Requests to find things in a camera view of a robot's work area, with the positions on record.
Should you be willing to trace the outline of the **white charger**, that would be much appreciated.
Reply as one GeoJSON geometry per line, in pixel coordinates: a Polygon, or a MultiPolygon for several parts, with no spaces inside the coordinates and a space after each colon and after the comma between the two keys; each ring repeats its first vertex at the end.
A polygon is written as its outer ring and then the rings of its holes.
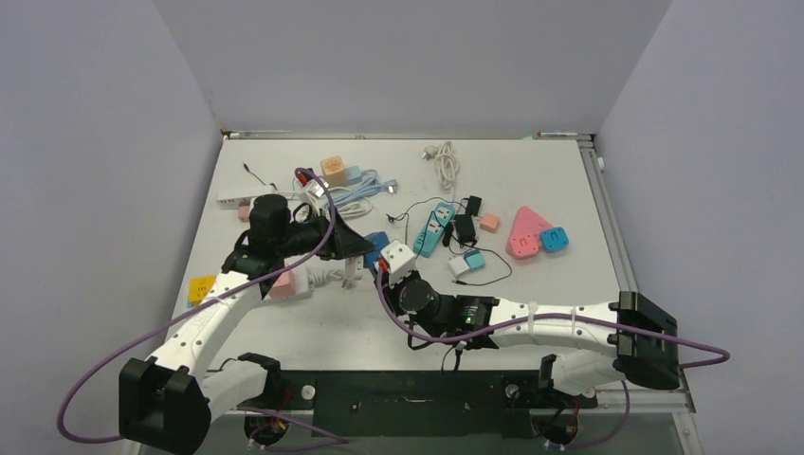
{"type": "Polygon", "coordinates": [[[343,280],[347,283],[360,281],[363,270],[363,258],[361,256],[348,258],[344,261],[343,280]]]}

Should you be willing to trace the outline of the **blue white small adapter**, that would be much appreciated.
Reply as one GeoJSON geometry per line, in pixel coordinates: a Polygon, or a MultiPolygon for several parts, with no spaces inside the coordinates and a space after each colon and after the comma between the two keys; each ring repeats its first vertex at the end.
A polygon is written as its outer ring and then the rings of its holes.
{"type": "Polygon", "coordinates": [[[385,231],[376,231],[367,234],[365,239],[372,244],[373,249],[363,255],[364,267],[376,271],[376,263],[380,259],[380,252],[390,243],[389,237],[385,231]]]}

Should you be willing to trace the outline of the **teal power strip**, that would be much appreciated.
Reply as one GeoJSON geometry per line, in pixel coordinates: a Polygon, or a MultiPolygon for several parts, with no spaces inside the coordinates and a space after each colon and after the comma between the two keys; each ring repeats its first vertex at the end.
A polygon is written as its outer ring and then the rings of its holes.
{"type": "Polygon", "coordinates": [[[413,253],[429,258],[443,240],[447,227],[450,226],[456,209],[447,202],[440,202],[430,212],[428,221],[413,242],[413,253]]]}

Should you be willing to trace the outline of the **teal usb charger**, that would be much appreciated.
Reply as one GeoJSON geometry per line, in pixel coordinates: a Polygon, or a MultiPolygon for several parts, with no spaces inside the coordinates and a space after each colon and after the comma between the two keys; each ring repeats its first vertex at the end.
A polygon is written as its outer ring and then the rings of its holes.
{"type": "Polygon", "coordinates": [[[483,253],[480,250],[471,250],[464,254],[464,260],[471,272],[479,271],[486,266],[483,253]]]}

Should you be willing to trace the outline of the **large black power adapter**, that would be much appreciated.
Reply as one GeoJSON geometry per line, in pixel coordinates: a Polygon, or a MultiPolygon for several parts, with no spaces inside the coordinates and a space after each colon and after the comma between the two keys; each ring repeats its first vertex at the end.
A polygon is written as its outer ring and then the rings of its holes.
{"type": "Polygon", "coordinates": [[[475,246],[477,233],[473,217],[468,213],[457,214],[453,219],[455,239],[460,246],[475,246]]]}

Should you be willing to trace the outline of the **salmon pink usb charger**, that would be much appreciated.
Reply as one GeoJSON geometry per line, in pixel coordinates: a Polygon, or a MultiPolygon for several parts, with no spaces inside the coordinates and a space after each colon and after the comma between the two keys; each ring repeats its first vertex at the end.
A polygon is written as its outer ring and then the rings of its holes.
{"type": "Polygon", "coordinates": [[[492,213],[485,213],[481,218],[479,228],[483,231],[495,233],[500,226],[500,217],[492,213]]]}

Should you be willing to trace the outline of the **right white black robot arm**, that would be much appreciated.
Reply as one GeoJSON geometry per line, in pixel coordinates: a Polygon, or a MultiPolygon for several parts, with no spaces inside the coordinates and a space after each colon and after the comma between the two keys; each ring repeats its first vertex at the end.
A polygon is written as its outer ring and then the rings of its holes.
{"type": "Polygon", "coordinates": [[[538,398],[558,406],[615,381],[667,391],[680,386],[677,321],[643,294],[622,291],[590,305],[546,305],[436,292],[418,275],[397,284],[384,277],[377,294],[393,321],[411,337],[468,350],[534,345],[547,350],[536,380],[538,398]]]}

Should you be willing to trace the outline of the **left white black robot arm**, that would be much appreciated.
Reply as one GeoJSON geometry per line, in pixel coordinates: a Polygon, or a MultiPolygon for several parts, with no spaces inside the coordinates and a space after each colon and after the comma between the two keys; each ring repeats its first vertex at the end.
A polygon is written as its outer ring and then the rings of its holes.
{"type": "Polygon", "coordinates": [[[145,360],[129,360],[119,373],[119,433],[122,438],[172,454],[193,454],[211,424],[247,400],[274,406],[282,380],[269,358],[246,355],[218,373],[208,370],[244,316],[261,303],[290,267],[286,259],[324,261],[360,257],[371,241],[333,211],[294,220],[278,194],[257,197],[249,228],[227,256],[208,297],[145,360]]]}

